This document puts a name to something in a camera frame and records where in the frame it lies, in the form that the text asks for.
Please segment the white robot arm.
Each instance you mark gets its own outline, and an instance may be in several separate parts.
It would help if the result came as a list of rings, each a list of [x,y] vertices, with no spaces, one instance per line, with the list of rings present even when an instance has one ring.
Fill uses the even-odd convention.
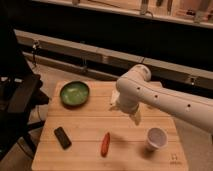
[[[150,83],[151,71],[137,64],[116,81],[116,106],[134,115],[145,103],[213,134],[213,100]]]

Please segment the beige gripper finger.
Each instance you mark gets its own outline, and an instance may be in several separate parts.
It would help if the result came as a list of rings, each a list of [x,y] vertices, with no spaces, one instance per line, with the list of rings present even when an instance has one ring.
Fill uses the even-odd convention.
[[[117,107],[117,99],[119,97],[119,92],[117,90],[113,90],[110,99],[110,106]]]
[[[141,122],[141,114],[139,111],[137,111],[134,114],[130,115],[130,119],[135,123],[136,126],[138,126]]]

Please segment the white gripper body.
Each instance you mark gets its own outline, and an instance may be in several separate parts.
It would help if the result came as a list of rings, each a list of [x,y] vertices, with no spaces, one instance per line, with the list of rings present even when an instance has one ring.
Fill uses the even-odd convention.
[[[134,115],[138,111],[139,105],[136,104],[134,106],[127,107],[121,103],[118,103],[118,107],[123,113]]]

